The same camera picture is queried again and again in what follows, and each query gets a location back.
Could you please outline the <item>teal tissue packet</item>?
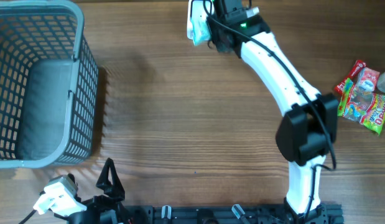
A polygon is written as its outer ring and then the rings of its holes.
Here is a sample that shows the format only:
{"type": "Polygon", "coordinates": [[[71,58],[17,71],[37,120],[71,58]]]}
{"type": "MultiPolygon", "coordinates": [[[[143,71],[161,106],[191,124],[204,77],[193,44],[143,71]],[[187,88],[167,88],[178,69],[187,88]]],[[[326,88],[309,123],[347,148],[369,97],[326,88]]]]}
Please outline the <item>teal tissue packet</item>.
{"type": "Polygon", "coordinates": [[[211,40],[211,32],[207,24],[206,14],[200,14],[199,16],[192,18],[191,22],[194,46],[201,45],[202,43],[211,40]]]}

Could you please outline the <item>small red white box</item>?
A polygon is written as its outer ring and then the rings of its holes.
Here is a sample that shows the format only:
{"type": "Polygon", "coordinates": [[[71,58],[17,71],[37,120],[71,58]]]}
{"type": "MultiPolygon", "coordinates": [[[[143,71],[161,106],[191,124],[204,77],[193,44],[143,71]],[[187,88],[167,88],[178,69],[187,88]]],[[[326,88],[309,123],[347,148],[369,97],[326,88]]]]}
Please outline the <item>small red white box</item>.
{"type": "Polygon", "coordinates": [[[361,92],[373,92],[376,88],[380,73],[364,67],[358,74],[355,89],[361,92]]]}

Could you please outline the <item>Haribo gummy candy bag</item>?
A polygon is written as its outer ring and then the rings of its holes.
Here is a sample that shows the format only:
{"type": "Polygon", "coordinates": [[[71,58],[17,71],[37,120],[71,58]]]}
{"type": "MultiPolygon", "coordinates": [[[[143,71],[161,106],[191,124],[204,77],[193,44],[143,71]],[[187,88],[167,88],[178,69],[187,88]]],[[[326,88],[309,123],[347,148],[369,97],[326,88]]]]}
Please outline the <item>Haribo gummy candy bag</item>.
{"type": "Polygon", "coordinates": [[[337,115],[380,135],[385,123],[385,95],[361,91],[347,78],[337,115]]]}

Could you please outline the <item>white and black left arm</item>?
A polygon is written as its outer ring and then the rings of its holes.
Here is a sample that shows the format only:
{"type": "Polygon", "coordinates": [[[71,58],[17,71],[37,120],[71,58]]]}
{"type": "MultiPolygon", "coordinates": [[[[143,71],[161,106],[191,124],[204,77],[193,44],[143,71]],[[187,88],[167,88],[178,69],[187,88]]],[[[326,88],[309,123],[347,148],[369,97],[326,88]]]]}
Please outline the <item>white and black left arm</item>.
{"type": "Polygon", "coordinates": [[[81,202],[86,205],[86,210],[68,216],[54,213],[54,217],[66,220],[67,223],[109,223],[109,216],[112,214],[114,217],[111,217],[111,223],[133,222],[131,212],[122,204],[125,191],[111,158],[107,158],[96,187],[104,194],[81,202]]]}

